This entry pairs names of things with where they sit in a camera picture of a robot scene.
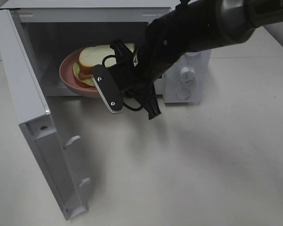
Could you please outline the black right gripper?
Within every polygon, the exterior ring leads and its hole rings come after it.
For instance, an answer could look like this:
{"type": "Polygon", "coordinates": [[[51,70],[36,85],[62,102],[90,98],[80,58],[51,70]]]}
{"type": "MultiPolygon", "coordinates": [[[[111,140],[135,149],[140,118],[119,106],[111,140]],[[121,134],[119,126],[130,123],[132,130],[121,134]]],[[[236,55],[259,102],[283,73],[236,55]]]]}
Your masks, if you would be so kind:
{"type": "Polygon", "coordinates": [[[112,64],[107,68],[121,94],[144,104],[149,120],[161,115],[154,84],[134,74],[133,52],[121,40],[112,41],[110,48],[114,50],[114,54],[107,56],[112,64]]]}

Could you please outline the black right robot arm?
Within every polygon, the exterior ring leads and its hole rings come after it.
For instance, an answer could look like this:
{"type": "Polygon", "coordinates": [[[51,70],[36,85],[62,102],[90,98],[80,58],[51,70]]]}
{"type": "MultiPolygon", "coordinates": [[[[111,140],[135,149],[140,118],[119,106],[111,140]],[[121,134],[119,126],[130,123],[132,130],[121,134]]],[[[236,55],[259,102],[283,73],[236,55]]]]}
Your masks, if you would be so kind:
{"type": "Polygon", "coordinates": [[[154,118],[160,114],[154,81],[182,55],[244,43],[258,27],[279,22],[283,0],[183,0],[147,26],[134,51],[112,41],[117,63],[109,72],[119,91],[154,118]]]}

